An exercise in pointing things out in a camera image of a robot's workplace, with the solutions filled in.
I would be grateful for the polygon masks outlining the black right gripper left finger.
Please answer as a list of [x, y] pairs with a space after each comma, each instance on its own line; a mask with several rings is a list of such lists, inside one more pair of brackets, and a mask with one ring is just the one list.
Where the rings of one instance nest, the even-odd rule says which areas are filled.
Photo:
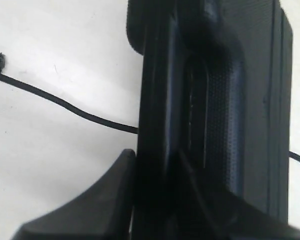
[[89, 189], [23, 224], [15, 240], [127, 240], [133, 209], [136, 155], [125, 149]]

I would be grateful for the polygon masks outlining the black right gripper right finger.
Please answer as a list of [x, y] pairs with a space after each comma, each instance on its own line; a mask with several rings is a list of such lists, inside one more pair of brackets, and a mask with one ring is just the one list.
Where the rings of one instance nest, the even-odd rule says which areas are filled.
[[270, 217], [219, 184], [185, 153], [177, 157], [179, 240], [300, 240], [300, 230]]

